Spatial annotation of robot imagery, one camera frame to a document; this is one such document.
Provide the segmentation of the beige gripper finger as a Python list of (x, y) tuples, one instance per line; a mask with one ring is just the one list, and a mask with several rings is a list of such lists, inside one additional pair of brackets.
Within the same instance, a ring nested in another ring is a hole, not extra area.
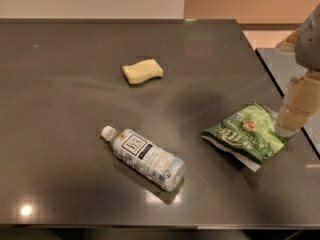
[(320, 72), (307, 71), (297, 83), (288, 88), (279, 110), (275, 130), (283, 137), (296, 134), (320, 109)]

